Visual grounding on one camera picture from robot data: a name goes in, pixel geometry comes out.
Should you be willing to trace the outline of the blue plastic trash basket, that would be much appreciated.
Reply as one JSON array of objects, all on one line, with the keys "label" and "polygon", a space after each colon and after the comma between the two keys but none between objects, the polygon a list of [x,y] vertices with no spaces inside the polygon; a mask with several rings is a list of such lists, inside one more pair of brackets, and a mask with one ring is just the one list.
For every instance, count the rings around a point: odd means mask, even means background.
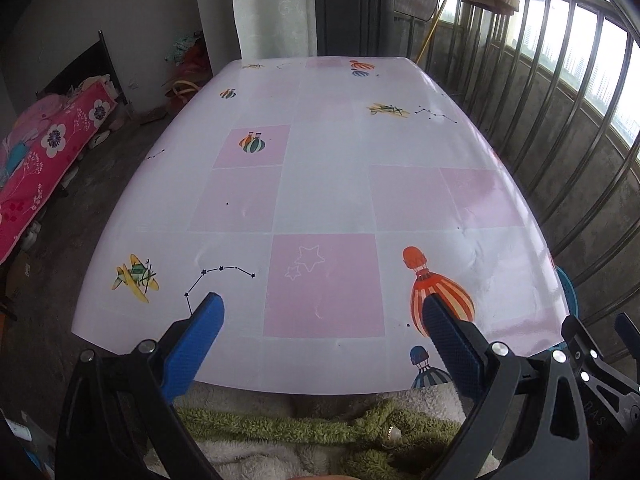
[{"label": "blue plastic trash basket", "polygon": [[[578,318],[579,304],[575,287],[566,272],[559,266],[555,267],[555,272],[556,274],[558,274],[558,278],[562,286],[562,291],[567,306],[567,312],[569,315],[573,315],[575,318]],[[555,351],[563,351],[566,354],[570,354],[570,350],[568,350],[568,345],[565,339],[562,339],[557,344],[554,344],[553,346],[550,346],[547,349],[542,350],[541,352],[538,352],[537,356],[542,356],[543,354],[547,353],[553,353]]]}]

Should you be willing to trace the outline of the green fuzzy sleeve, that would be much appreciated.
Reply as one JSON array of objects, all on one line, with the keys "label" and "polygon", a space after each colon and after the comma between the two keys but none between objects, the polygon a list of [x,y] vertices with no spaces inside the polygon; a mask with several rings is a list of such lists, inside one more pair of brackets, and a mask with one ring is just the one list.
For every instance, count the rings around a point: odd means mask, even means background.
[{"label": "green fuzzy sleeve", "polygon": [[358,479],[422,479],[457,435],[460,424],[383,400],[351,420],[285,418],[178,408],[197,441],[221,438],[344,448],[341,473]]}]

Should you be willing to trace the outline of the pink patterned tablecloth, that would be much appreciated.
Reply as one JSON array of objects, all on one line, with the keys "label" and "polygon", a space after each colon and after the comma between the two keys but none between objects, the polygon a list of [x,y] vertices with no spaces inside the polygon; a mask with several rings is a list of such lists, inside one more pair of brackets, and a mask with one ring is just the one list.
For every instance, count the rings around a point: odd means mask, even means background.
[{"label": "pink patterned tablecloth", "polygon": [[229,64],[128,181],[72,330],[126,353],[211,292],[224,325],[198,379],[277,393],[407,389],[429,292],[520,356],[567,314],[518,186],[405,58]]}]

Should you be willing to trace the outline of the white curtain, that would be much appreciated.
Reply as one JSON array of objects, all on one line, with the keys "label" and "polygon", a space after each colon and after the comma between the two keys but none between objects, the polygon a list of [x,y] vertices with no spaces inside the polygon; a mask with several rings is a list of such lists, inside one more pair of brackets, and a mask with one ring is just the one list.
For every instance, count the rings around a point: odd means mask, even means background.
[{"label": "white curtain", "polygon": [[244,60],[318,54],[314,0],[232,0]]}]

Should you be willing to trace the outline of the black cabinet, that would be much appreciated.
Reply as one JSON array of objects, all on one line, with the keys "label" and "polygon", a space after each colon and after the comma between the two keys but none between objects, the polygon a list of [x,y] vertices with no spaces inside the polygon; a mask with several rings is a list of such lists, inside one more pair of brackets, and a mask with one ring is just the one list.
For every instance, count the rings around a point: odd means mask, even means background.
[{"label": "black cabinet", "polygon": [[314,0],[319,56],[390,56],[393,0]]}]

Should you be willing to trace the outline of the metal balcony railing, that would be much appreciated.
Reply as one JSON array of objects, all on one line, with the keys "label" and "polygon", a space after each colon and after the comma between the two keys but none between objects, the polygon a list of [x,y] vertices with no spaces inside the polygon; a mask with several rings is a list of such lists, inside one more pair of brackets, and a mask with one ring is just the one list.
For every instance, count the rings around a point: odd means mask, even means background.
[{"label": "metal balcony railing", "polygon": [[[393,0],[393,45],[416,58],[442,0]],[[639,315],[639,36],[608,0],[448,0],[419,63],[520,188],[605,359]]]}]

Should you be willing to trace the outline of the pink floral quilt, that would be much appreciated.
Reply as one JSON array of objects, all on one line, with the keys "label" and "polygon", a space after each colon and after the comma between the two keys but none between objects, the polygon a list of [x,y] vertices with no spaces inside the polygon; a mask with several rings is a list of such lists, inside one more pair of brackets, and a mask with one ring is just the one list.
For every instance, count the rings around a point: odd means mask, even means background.
[{"label": "pink floral quilt", "polygon": [[117,98],[111,81],[95,76],[73,96],[49,94],[17,118],[1,141],[2,260],[114,112]]}]

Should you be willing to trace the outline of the yellow broom stick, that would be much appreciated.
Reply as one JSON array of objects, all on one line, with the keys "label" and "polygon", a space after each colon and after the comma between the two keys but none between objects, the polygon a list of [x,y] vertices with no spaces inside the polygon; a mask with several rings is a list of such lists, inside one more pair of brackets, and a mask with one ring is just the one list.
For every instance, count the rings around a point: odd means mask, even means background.
[{"label": "yellow broom stick", "polygon": [[426,50],[428,48],[428,45],[430,44],[433,36],[435,35],[435,30],[436,30],[437,25],[439,23],[440,17],[442,16],[442,12],[444,12],[444,10],[446,8],[447,3],[448,3],[448,0],[442,0],[442,2],[439,3],[439,6],[436,8],[434,16],[431,19],[431,26],[428,29],[428,31],[427,31],[427,33],[426,33],[426,35],[425,35],[425,37],[424,37],[424,39],[422,41],[422,44],[421,44],[421,47],[420,47],[420,51],[419,51],[418,55],[416,56],[416,59],[414,60],[414,62],[416,64],[419,64],[421,62],[422,58],[424,58],[424,55],[425,55]]}]

